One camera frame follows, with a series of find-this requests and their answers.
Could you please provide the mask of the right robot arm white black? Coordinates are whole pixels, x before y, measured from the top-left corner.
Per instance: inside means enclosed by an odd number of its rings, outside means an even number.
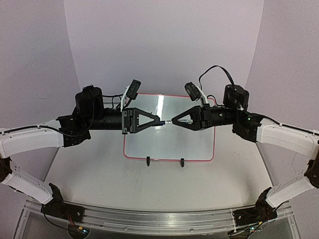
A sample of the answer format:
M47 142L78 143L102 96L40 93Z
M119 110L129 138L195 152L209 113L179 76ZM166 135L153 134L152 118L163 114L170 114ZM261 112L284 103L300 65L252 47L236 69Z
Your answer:
M185 90L192 101L201 100L201 105L172 118L174 125L193 131L231 125L232 132L244 140L276 145L309 159L306 171L285 184L264 190L253 207L234 211L237 225L272 220L277 217L276 211L282 203L319 187L318 131L279 123L270 117L248 112L249 92L239 85L227 85L223 104L213 107L200 87L187 83Z

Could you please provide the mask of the pink framed whiteboard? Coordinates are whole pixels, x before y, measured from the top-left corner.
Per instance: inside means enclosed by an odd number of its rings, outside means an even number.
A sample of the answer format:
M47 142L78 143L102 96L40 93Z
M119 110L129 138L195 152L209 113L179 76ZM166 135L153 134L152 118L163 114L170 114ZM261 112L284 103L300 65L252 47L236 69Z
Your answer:
M180 113L197 106L188 96L156 95L140 93L130 107L171 120ZM166 123L153 126L136 134L124 136L124 156L128 159L160 161L205 162L214 158L215 128L191 131Z

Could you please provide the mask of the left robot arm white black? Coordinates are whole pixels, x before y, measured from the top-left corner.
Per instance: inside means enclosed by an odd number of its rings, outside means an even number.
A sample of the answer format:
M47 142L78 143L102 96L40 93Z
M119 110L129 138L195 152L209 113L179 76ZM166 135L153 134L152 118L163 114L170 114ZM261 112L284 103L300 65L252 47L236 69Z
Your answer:
M81 222L83 207L66 203L57 186L23 171L11 156L36 149L76 146L91 139L91 130L120 130L127 134L159 126L158 116L124 104L125 98L136 99L139 87L139 81L133 81L121 96L120 107L111 109L104 106L100 88L87 86L75 96L76 107L71 115L38 125L1 129L0 182L37 200L46 216Z

